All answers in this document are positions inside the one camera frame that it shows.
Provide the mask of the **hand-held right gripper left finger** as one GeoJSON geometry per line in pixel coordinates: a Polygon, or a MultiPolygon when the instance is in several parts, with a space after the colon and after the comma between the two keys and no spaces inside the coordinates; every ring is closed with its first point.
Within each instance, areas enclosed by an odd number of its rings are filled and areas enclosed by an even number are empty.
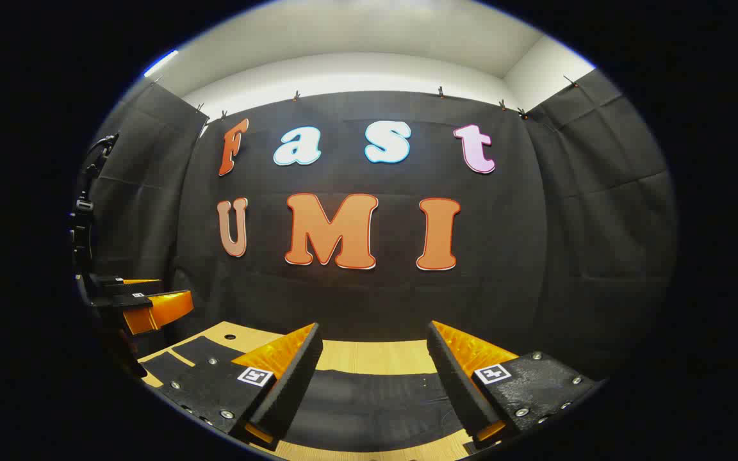
{"type": "Polygon", "coordinates": [[[313,322],[235,358],[203,351],[192,366],[158,375],[158,391],[229,437],[274,448],[289,432],[322,350],[313,322]]]}

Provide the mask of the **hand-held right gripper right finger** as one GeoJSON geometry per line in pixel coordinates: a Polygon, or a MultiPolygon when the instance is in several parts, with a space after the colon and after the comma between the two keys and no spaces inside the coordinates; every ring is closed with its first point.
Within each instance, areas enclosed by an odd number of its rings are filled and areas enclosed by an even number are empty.
{"type": "Polygon", "coordinates": [[[427,349],[477,448],[553,425],[600,388],[550,354],[518,355],[438,321],[427,326],[427,349]]]}

